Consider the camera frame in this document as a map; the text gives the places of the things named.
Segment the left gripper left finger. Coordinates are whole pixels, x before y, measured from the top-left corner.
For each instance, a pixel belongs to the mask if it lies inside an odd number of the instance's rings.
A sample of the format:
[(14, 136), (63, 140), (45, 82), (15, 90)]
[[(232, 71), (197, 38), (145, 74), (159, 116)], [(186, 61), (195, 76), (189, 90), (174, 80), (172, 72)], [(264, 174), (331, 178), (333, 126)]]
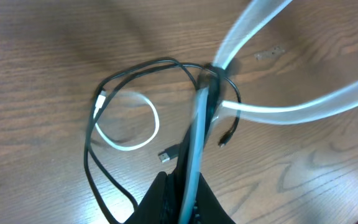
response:
[(135, 212), (125, 224), (163, 224), (175, 222), (173, 175), (159, 172)]

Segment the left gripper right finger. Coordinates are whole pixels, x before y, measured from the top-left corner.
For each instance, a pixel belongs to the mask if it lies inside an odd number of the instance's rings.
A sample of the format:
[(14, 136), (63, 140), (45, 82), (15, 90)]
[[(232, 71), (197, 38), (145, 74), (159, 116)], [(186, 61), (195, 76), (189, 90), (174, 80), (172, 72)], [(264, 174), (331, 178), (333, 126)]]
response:
[(224, 211), (202, 175), (198, 182), (196, 201), (193, 207), (193, 223), (235, 224)]

